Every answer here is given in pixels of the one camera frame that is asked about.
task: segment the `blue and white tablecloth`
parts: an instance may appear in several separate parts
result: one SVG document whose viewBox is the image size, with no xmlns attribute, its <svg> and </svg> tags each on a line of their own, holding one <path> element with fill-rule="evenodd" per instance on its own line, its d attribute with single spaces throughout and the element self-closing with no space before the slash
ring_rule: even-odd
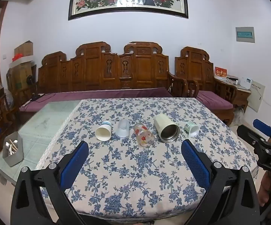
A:
<svg viewBox="0 0 271 225">
<path fill-rule="evenodd" d="M 180 126 L 178 139 L 160 141 L 153 124 L 164 113 Z M 118 121 L 130 121 L 129 138 L 114 135 Z M 112 138 L 101 142 L 95 130 L 103 120 L 113 123 Z M 38 163 L 44 168 L 71 153 L 81 140 L 88 143 L 89 155 L 66 195 L 82 214 L 117 221 L 151 220 L 195 209 L 205 193 L 197 185 L 180 147 L 187 133 L 186 121 L 200 125 L 199 135 L 190 138 L 198 151 L 225 167 L 246 165 L 256 178 L 256 159 L 237 136 L 194 98 L 125 98 L 82 100 L 52 140 Z M 136 142 L 132 127 L 143 122 L 156 137 L 143 148 Z M 51 204 L 46 190 L 42 191 Z"/>
</svg>

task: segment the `gray storage box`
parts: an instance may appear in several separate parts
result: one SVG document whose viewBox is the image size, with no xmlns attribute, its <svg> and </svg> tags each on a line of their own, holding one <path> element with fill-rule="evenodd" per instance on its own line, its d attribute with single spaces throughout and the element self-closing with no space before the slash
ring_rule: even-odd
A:
<svg viewBox="0 0 271 225">
<path fill-rule="evenodd" d="M 14 142 L 14 140 L 17 140 L 18 142 L 15 143 L 16 147 L 18 148 L 18 150 L 12 154 L 9 155 L 9 150 L 6 149 L 6 142 L 8 142 L 9 144 L 11 144 L 10 140 L 12 140 L 12 142 Z M 10 166 L 14 166 L 16 164 L 18 164 L 19 162 L 21 162 L 24 159 L 24 153 L 23 153 L 23 140 L 21 138 L 21 136 L 19 135 L 18 132 L 14 132 L 10 135 L 8 135 L 5 139 L 4 139 L 4 144 L 3 144 L 3 159 L 5 160 L 5 162 Z"/>
</svg>

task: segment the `human hand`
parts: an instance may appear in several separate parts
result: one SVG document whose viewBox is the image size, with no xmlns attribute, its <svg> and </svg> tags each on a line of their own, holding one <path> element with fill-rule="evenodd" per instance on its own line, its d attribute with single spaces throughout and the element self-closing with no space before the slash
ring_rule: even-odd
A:
<svg viewBox="0 0 271 225">
<path fill-rule="evenodd" d="M 269 177 L 269 171 L 266 171 L 261 181 L 260 190 L 258 191 L 257 194 L 260 206 L 263 207 L 268 202 L 270 192 L 271 192 L 271 178 Z"/>
</svg>

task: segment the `bolt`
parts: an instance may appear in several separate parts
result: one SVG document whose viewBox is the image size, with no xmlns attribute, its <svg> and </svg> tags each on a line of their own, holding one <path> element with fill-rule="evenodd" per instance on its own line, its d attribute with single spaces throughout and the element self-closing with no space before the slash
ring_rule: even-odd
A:
<svg viewBox="0 0 271 225">
<path fill-rule="evenodd" d="M 244 172 L 248 172 L 249 171 L 249 168 L 246 167 L 246 166 L 244 166 L 242 169 L 243 169 Z"/>
<path fill-rule="evenodd" d="M 215 166 L 215 168 L 221 168 L 222 164 L 220 162 L 215 162 L 214 166 Z"/>
<path fill-rule="evenodd" d="M 56 168 L 56 163 L 51 163 L 51 164 L 49 165 L 49 168 L 50 168 L 50 169 Z"/>
<path fill-rule="evenodd" d="M 24 173 L 27 172 L 27 170 L 28 170 L 28 167 L 26 167 L 26 166 L 22 167 L 22 169 L 21 169 L 21 171 L 24 172 Z"/>
</svg>

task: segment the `floor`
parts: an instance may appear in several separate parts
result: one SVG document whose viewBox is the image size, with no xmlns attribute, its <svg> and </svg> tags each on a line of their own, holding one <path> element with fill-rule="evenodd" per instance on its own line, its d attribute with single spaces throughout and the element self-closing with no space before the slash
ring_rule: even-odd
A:
<svg viewBox="0 0 271 225">
<path fill-rule="evenodd" d="M 234 133 L 236 133 L 237 126 L 231 127 L 231 130 Z M 253 153 L 253 148 L 250 145 L 248 145 L 246 142 L 244 142 L 244 144 Z M 262 179 L 264 172 L 265 171 L 260 168 L 259 174 L 258 174 L 258 179 L 255 183 L 257 191 L 260 188 L 260 182 L 261 182 L 261 179 Z M 12 184 L 10 184 L 10 182 L 7 182 L 6 186 L 3 186 L 0 183 L 0 218 L 6 225 L 10 225 L 10 208 L 11 208 L 13 192 L 14 192 L 14 186 Z M 49 213 L 50 213 L 53 221 L 56 221 L 58 219 L 58 217 L 57 217 L 57 214 L 55 213 L 55 211 L 53 209 L 48 209 L 48 210 L 49 210 Z M 183 225 L 188 218 L 189 218 L 189 214 L 182 214 L 182 215 L 175 216 L 175 217 L 156 220 L 155 225 Z"/>
</svg>

